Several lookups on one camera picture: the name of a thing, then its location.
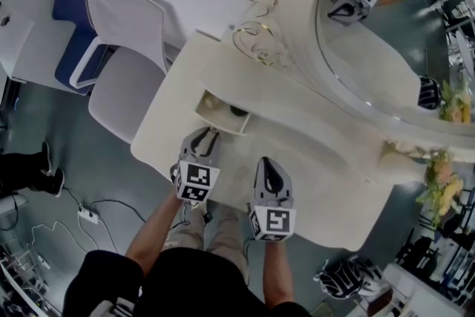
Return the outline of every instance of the person's leg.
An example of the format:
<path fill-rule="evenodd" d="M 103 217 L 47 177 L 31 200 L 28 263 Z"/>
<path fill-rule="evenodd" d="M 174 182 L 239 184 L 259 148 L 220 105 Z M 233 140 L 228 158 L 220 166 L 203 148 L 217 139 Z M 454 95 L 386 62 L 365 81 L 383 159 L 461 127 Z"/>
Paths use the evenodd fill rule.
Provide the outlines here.
<path fill-rule="evenodd" d="M 234 263 L 243 274 L 244 279 L 248 281 L 249 265 L 244 255 L 243 241 L 238 210 L 221 205 L 216 234 L 206 251 Z"/>
<path fill-rule="evenodd" d="M 184 204 L 183 208 L 185 208 L 184 210 L 186 211 L 190 210 L 191 206 Z M 200 208 L 196 208 L 189 212 L 184 212 L 184 214 L 184 220 L 187 220 L 189 224 L 181 224 L 175 227 L 163 245 L 163 250 L 175 247 L 203 250 L 203 233 L 205 229 L 203 212 Z"/>
<path fill-rule="evenodd" d="M 453 9 L 458 6 L 460 3 L 462 3 L 464 0 L 447 0 L 443 5 L 442 5 L 442 10 L 444 13 L 450 14 Z"/>
<path fill-rule="evenodd" d="M 27 188 L 32 179 L 46 169 L 43 153 L 0 155 L 0 186 L 2 196 Z"/>
<path fill-rule="evenodd" d="M 34 172 L 28 187 L 34 192 L 47 192 L 55 197 L 59 197 L 64 184 L 65 172 L 58 168 L 54 176 L 47 176 L 42 171 Z"/>

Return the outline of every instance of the blue chair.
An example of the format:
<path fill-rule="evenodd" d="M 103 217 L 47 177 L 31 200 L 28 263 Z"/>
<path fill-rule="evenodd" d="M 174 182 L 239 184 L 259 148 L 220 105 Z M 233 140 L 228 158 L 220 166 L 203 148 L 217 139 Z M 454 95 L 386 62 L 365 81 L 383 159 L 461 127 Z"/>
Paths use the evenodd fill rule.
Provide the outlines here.
<path fill-rule="evenodd" d="M 76 25 L 54 76 L 64 86 L 78 94 L 86 95 L 90 86 L 75 88 L 70 84 L 70 77 L 89 45 L 97 37 L 89 14 L 88 0 L 54 0 L 53 19 L 73 22 Z M 81 74 L 81 80 L 95 78 L 107 48 L 108 45 L 97 46 Z"/>

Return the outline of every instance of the cable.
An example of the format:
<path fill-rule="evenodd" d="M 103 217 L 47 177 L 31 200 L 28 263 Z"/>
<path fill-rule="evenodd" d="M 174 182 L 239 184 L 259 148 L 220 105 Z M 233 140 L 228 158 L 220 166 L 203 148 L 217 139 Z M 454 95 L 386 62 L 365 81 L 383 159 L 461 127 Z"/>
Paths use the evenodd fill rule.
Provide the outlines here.
<path fill-rule="evenodd" d="M 0 231 L 11 231 L 13 229 L 15 229 L 15 226 L 16 224 L 18 223 L 18 218 L 19 218 L 19 212 L 18 212 L 18 205 L 16 204 L 16 200 L 13 196 L 13 194 L 11 195 L 12 196 L 12 199 L 13 199 L 13 203 L 15 204 L 15 210 L 16 210 L 16 218 L 15 218 L 15 222 L 13 222 L 9 227 L 7 227 L 6 229 L 0 229 Z"/>
<path fill-rule="evenodd" d="M 112 246 L 114 246 L 114 249 L 116 250 L 116 253 L 118 254 L 119 251 L 117 250 L 117 247 L 114 244 L 114 241 L 112 240 L 111 233 L 109 232 L 109 229 L 107 228 L 107 226 L 105 225 L 105 223 L 102 219 L 99 219 L 99 222 L 102 223 L 102 225 L 104 226 L 105 231 L 107 232 L 107 235 L 109 235 L 109 239 L 111 240 Z"/>
<path fill-rule="evenodd" d="M 79 203 L 79 201 L 77 200 L 76 197 L 73 196 L 73 193 L 71 193 L 71 190 L 69 190 L 68 188 L 65 188 L 65 187 L 62 187 L 66 192 L 68 192 L 70 194 L 70 196 L 76 201 L 77 203 L 77 207 L 80 208 L 81 207 L 81 204 Z"/>
<path fill-rule="evenodd" d="M 84 247 L 82 247 L 82 246 L 79 244 L 79 242 L 75 239 L 73 233 L 69 230 L 69 228 L 67 228 L 66 225 L 65 225 L 63 222 L 59 221 L 59 220 L 57 220 L 57 221 L 53 224 L 53 228 L 52 228 L 52 229 L 51 229 L 50 227 L 46 226 L 44 223 L 41 223 L 41 224 L 39 224 L 38 226 L 33 226 L 33 227 L 31 228 L 31 235 L 33 236 L 33 242 L 31 242 L 31 246 L 32 246 L 34 249 L 36 249 L 36 248 L 35 248 L 35 233 L 34 233 L 34 229 L 38 229 L 39 227 L 43 226 L 43 227 L 46 227 L 46 228 L 47 228 L 48 230 L 50 230 L 50 231 L 54 231 L 54 228 L 56 227 L 56 224 L 57 224 L 57 223 L 59 223 L 61 226 L 63 226 L 63 227 L 66 229 L 67 232 L 69 232 L 69 235 L 73 238 L 73 240 L 76 242 L 77 246 L 78 246 L 82 251 L 84 251 L 85 253 L 88 253 L 88 251 L 85 250 Z"/>
<path fill-rule="evenodd" d="M 170 227 L 169 231 L 173 230 L 175 227 L 178 227 L 179 225 L 184 225 L 184 226 L 189 226 L 191 223 L 189 220 L 186 219 L 186 208 L 188 207 L 188 204 L 185 203 L 183 205 L 183 218 L 181 216 L 181 210 L 180 210 L 180 222 L 176 223 L 172 227 Z"/>
<path fill-rule="evenodd" d="M 134 210 L 135 214 L 137 215 L 138 218 L 140 218 L 140 220 L 145 223 L 145 219 L 142 215 L 140 215 L 140 213 L 132 206 L 128 205 L 127 203 L 125 202 L 122 202 L 122 201 L 119 201 L 119 200 L 98 200 L 98 201 L 93 201 L 91 202 L 91 204 L 89 205 L 89 207 L 92 209 L 92 206 L 95 204 L 95 203 L 100 203 L 100 202 L 116 202 L 116 203 L 120 203 L 121 205 L 123 206 L 127 206 L 129 209 L 132 209 Z"/>
<path fill-rule="evenodd" d="M 249 267 L 249 258 L 248 258 L 249 246 L 251 245 L 251 242 L 253 241 L 255 241 L 254 238 L 248 238 L 244 241 L 244 244 L 243 244 L 243 254 L 244 254 L 244 257 L 246 258 L 246 263 L 248 267 Z M 249 276 L 247 278 L 246 286 L 249 286 L 250 283 L 251 283 L 251 273 L 249 273 Z"/>
<path fill-rule="evenodd" d="M 81 220 L 79 219 L 79 212 L 77 212 L 77 224 L 79 225 L 79 228 L 81 229 L 82 232 L 84 232 L 89 239 L 96 245 L 96 249 L 99 249 L 99 246 L 97 245 L 97 242 L 82 228 L 81 226 Z"/>

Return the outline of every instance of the white chair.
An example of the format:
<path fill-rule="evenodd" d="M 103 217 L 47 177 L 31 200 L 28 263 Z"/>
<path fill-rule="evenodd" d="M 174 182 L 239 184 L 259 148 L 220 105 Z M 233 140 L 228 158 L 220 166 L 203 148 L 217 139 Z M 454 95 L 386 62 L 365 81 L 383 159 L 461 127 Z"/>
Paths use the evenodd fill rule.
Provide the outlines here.
<path fill-rule="evenodd" d="M 131 143 L 168 70 L 163 48 L 165 13 L 152 0 L 88 0 L 97 37 L 70 78 L 76 88 L 95 83 L 89 112 Z M 79 81 L 97 45 L 118 45 L 97 79 Z"/>

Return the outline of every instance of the black sneaker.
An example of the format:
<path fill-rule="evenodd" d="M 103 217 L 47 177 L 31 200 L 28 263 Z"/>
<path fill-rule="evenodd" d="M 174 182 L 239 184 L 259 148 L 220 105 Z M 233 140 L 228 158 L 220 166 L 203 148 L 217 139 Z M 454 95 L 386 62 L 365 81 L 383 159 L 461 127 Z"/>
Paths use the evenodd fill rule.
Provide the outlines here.
<path fill-rule="evenodd" d="M 53 190 L 51 194 L 54 197 L 59 197 L 62 192 L 62 187 L 65 184 L 65 171 L 62 168 L 58 168 L 53 176 Z"/>
<path fill-rule="evenodd" d="M 50 146 L 47 142 L 42 143 L 42 154 L 45 156 L 45 167 L 42 168 L 42 171 L 49 175 L 52 171 L 51 159 L 50 159 Z"/>

